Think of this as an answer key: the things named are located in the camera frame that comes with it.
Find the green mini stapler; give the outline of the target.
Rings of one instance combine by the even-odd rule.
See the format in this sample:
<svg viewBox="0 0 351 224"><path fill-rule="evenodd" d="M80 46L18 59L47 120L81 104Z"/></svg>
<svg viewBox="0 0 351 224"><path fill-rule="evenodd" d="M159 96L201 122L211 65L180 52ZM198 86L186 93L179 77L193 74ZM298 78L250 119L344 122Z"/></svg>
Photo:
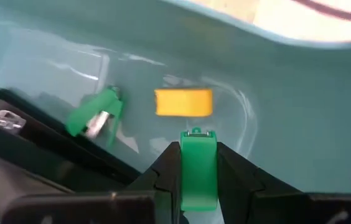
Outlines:
<svg viewBox="0 0 351 224"><path fill-rule="evenodd" d="M181 209L206 212L217 208L217 137L200 128L181 133Z"/></svg>
<svg viewBox="0 0 351 224"><path fill-rule="evenodd" d="M89 139L94 139L107 127L109 136L106 145L111 147L116 137L123 105L120 89L109 86L70 113L65 123L66 130L73 137L83 134Z"/></svg>

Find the yellow mini stapler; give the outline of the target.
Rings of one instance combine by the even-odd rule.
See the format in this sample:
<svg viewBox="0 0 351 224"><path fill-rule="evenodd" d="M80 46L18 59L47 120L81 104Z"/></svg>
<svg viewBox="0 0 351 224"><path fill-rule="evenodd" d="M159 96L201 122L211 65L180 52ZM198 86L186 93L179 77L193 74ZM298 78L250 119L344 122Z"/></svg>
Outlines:
<svg viewBox="0 0 351 224"><path fill-rule="evenodd" d="M213 113L213 92L203 88L154 90L158 116L206 117Z"/></svg>

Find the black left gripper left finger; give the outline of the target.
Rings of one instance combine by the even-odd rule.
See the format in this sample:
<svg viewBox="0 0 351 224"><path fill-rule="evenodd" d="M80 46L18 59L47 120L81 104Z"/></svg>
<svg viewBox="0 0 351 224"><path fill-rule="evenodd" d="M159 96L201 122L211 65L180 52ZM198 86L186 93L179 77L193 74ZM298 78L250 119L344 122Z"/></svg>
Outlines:
<svg viewBox="0 0 351 224"><path fill-rule="evenodd" d="M171 142L162 154L126 190L155 190L171 196L171 224L179 224L181 153L179 142Z"/></svg>

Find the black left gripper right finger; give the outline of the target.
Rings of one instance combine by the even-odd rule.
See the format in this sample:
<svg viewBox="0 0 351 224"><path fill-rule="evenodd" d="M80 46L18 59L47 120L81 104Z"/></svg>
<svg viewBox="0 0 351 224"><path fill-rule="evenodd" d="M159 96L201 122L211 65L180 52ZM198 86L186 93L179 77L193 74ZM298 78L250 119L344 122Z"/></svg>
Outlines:
<svg viewBox="0 0 351 224"><path fill-rule="evenodd" d="M218 198L225 224L302 224L302 192L217 144Z"/></svg>

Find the black stapler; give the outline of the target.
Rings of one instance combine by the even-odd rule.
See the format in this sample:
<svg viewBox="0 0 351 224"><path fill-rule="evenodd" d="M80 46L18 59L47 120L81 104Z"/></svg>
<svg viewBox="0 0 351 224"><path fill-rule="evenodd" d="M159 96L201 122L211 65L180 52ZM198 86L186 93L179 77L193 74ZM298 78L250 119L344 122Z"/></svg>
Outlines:
<svg viewBox="0 0 351 224"><path fill-rule="evenodd" d="M0 217L15 198L103 192L140 172L65 126L17 93L0 89Z"/></svg>

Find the teal plastic bin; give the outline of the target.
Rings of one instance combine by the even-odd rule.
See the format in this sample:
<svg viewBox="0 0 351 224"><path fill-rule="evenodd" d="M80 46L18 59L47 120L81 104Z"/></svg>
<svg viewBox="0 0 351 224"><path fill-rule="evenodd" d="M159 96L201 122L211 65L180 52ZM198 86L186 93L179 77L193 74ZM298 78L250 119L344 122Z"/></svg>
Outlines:
<svg viewBox="0 0 351 224"><path fill-rule="evenodd" d="M76 137L140 175L181 133L214 131L302 192L302 224L351 224L351 43L287 39L187 1L0 0L0 89L65 126L109 86L124 103L111 147L107 127ZM167 88L211 89L213 113L158 116ZM169 193L127 186L21 196L0 224L171 224ZM181 179L180 211L179 224L225 224L219 198L181 209Z"/></svg>

